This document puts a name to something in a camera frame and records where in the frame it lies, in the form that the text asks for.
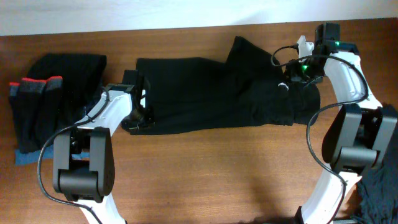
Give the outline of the black t-shirt with logo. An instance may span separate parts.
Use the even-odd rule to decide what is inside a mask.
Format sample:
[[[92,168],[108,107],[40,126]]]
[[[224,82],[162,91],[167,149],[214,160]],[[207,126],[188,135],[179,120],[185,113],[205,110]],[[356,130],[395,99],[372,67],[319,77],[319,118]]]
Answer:
[[[243,37],[228,58],[139,58],[124,82],[144,81],[150,120],[123,121],[136,135],[265,124],[307,124],[320,109],[316,85],[288,82],[279,61]]]

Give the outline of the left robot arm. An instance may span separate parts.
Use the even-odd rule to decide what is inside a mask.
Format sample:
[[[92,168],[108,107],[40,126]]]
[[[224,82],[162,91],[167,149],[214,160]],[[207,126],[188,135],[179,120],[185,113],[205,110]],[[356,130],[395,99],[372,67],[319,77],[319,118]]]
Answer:
[[[125,223],[111,193],[116,175],[111,137],[119,126],[134,134],[154,125],[145,100],[149,90],[143,74],[126,70],[121,83],[107,85],[91,111],[53,140],[53,188],[89,223]]]

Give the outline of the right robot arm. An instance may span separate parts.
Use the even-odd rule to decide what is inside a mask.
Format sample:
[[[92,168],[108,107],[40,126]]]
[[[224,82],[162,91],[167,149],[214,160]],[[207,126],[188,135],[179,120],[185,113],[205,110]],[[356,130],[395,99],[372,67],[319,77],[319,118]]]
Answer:
[[[301,36],[292,47],[298,58],[286,65],[288,81],[308,87],[329,78],[339,109],[323,139],[322,158],[316,160],[323,172],[310,198],[298,208],[294,223],[333,223],[348,191],[382,164],[397,115],[373,95],[359,50],[340,39],[339,24],[321,24],[314,42]]]

